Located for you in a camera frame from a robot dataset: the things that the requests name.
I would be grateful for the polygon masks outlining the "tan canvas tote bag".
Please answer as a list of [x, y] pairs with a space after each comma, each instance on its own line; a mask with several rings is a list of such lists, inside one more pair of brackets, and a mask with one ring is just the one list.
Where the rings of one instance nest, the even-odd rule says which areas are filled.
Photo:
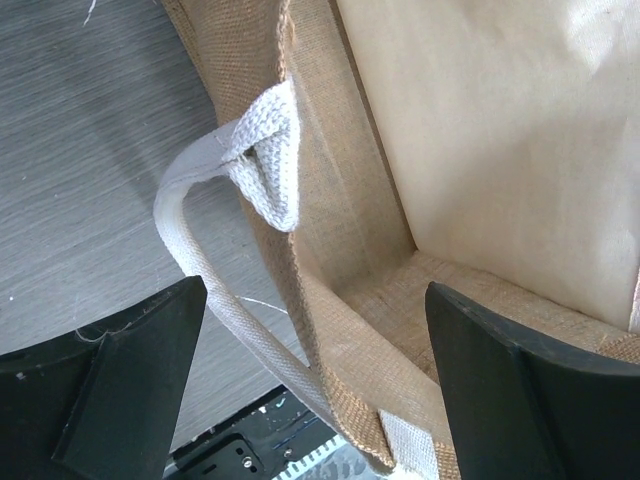
[[218, 127], [158, 233], [389, 479], [464, 479], [425, 294], [639, 368], [635, 1], [169, 1]]

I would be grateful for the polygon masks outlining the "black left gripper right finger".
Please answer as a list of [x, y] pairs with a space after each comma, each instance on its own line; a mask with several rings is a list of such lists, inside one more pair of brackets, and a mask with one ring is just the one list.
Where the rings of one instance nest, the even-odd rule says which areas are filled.
[[638, 366], [444, 284], [429, 284], [425, 309], [462, 478], [638, 478]]

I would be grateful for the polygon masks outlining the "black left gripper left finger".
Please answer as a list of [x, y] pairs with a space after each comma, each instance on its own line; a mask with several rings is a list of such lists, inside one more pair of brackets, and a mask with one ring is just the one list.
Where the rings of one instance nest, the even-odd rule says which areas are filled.
[[162, 478], [206, 299], [187, 277], [2, 355], [2, 478]]

